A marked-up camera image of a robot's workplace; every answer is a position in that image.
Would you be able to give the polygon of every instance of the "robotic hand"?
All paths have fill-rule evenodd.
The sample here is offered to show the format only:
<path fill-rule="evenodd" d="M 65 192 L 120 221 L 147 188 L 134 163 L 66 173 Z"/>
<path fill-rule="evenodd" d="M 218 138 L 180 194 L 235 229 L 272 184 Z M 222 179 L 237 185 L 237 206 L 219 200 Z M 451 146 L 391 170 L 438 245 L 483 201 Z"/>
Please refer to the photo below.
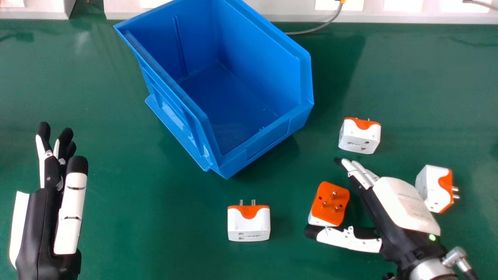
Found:
<path fill-rule="evenodd" d="M 88 162 L 73 156 L 73 131 L 64 129 L 52 150 L 50 126 L 35 136 L 40 189 L 17 192 L 9 257 L 19 280 L 75 280 L 81 269 L 80 237 Z"/>
<path fill-rule="evenodd" d="M 308 238 L 350 250 L 380 253 L 386 261 L 398 266 L 397 276 L 386 274 L 386 280 L 457 280 L 454 266 L 467 279 L 478 279 L 464 250 L 456 247 L 448 252 L 441 245 L 439 224 L 412 185 L 396 178 L 379 178 L 356 161 L 336 158 L 335 162 L 347 172 L 351 187 L 360 197 L 375 228 L 344 229 L 338 224 L 342 218 L 331 217 L 331 214 L 344 214 L 337 210 L 320 216 L 320 209 L 314 202 L 315 211 L 313 208 L 310 211 L 305 229 Z M 335 187 L 333 196 L 342 189 Z M 317 197 L 322 199 L 325 194 L 317 194 Z"/>

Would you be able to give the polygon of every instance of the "black cable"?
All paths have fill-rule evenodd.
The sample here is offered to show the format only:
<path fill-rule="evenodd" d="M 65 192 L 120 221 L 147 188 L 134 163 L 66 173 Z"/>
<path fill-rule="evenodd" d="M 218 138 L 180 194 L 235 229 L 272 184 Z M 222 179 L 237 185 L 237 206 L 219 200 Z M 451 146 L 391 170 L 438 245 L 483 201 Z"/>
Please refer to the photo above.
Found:
<path fill-rule="evenodd" d="M 286 32 L 285 34 L 287 34 L 287 35 L 308 34 L 308 33 L 315 32 L 317 30 L 320 30 L 320 29 L 326 27 L 327 25 L 331 24 L 339 16 L 339 14 L 341 13 L 341 10 L 342 10 L 342 5 L 343 5 L 342 3 L 339 4 L 339 7 L 337 8 L 337 12 L 335 13 L 335 15 L 330 20 L 328 20 L 326 23 L 319 25 L 319 26 L 312 28 L 312 29 L 307 29 L 307 30 L 303 30 L 303 31 L 295 31 L 295 32 Z"/>
<path fill-rule="evenodd" d="M 483 2 L 474 1 L 474 0 L 463 0 L 463 2 L 464 3 L 470 3 L 470 4 L 476 4 L 476 5 L 479 5 L 479 6 L 483 6 L 483 7 L 490 8 L 492 10 L 498 11 L 498 7 L 495 7 L 495 6 L 490 5 L 488 3 L 483 3 Z"/>

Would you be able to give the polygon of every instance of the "blue plastic bin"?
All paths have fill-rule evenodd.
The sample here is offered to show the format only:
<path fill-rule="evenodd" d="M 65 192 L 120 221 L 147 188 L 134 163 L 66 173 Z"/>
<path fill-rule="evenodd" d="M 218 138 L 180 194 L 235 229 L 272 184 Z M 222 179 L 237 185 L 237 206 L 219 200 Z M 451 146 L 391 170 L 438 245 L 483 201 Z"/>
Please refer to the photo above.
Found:
<path fill-rule="evenodd" d="M 204 171 L 230 178 L 313 107 L 309 53 L 241 0 L 174 0 L 115 28 L 145 102 Z"/>

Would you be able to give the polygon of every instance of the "white adapter body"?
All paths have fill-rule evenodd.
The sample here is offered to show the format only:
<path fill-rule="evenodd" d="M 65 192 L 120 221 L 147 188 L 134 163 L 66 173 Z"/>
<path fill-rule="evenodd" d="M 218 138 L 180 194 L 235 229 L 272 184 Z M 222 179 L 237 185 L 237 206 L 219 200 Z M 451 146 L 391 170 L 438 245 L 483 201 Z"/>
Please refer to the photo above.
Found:
<path fill-rule="evenodd" d="M 449 168 L 426 165 L 417 175 L 415 189 L 431 212 L 443 213 L 460 197 L 454 192 L 453 172 Z"/>
<path fill-rule="evenodd" d="M 381 125 L 370 120 L 344 118 L 339 132 L 339 148 L 347 151 L 372 154 L 380 143 Z"/>
<path fill-rule="evenodd" d="M 229 206 L 227 210 L 228 240 L 236 242 L 264 241 L 270 238 L 270 207 L 256 205 Z"/>

